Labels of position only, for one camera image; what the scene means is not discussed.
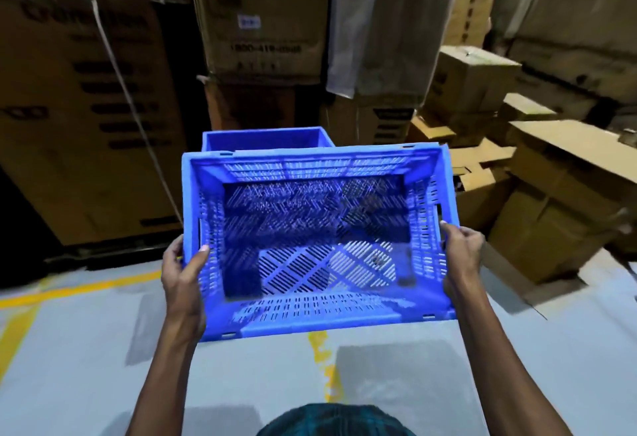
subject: green plaid fabric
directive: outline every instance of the green plaid fabric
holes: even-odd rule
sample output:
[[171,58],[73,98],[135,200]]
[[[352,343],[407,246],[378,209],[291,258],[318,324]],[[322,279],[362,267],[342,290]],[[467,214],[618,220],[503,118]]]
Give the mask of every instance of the green plaid fabric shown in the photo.
[[277,417],[257,436],[415,436],[376,406],[308,404]]

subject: blue plastic crate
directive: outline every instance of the blue plastic crate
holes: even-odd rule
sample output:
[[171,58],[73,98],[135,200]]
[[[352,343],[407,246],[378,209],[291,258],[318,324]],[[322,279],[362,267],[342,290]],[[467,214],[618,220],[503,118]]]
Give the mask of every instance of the blue plastic crate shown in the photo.
[[211,248],[202,340],[455,318],[447,146],[186,153],[182,174],[185,260]]
[[208,131],[203,133],[201,143],[202,152],[304,147],[334,147],[334,143],[322,127]]

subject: yellow floor marking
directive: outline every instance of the yellow floor marking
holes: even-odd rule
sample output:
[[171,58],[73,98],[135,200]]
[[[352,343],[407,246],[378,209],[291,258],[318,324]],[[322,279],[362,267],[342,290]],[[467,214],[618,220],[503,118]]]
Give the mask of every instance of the yellow floor marking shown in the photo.
[[109,288],[123,287],[127,285],[148,282],[158,279],[160,275],[161,271],[153,271],[151,273],[144,273],[142,275],[134,275],[132,277],[123,277],[121,279],[105,280],[104,282],[95,282],[91,284],[80,285],[79,287],[56,288],[39,293],[29,293],[27,295],[19,295],[16,297],[0,299],[0,310],[12,309],[15,307],[24,307],[25,305],[34,305],[35,303],[42,303],[55,298],[69,297],[72,295],[80,295],[83,293],[89,293],[98,290],[106,290]]
[[325,401],[344,402],[345,393],[341,384],[341,375],[336,367],[336,361],[331,361],[332,351],[325,347],[327,341],[327,331],[310,332],[308,340],[314,351],[314,362],[323,371],[327,382],[325,382]]
[[2,384],[14,355],[20,349],[20,344],[36,319],[38,310],[39,305],[29,307],[27,310],[11,316],[6,323],[2,337],[0,337],[0,384]]

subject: floor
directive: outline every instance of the floor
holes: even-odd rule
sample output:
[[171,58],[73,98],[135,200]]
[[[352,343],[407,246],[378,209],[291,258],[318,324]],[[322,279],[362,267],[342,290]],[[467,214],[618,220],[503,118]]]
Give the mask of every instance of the floor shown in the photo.
[[[125,433],[163,318],[159,268],[77,271],[0,294],[3,433]],[[591,286],[536,307],[487,269],[482,277],[574,434],[633,435],[637,284],[607,254],[585,271]],[[183,434],[253,436],[290,408],[329,400],[375,404],[418,436],[487,434],[456,321],[202,343]]]

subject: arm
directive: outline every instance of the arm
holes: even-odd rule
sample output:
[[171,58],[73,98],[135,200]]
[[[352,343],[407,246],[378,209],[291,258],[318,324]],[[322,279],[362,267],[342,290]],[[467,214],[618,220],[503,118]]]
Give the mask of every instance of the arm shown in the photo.
[[482,287],[484,236],[442,222],[447,236],[445,291],[456,307],[460,332],[491,436],[567,436],[571,432],[544,397],[508,338]]
[[203,246],[182,271],[182,244],[179,237],[164,253],[166,319],[126,436],[181,435],[190,362],[206,327],[197,276],[209,253]]

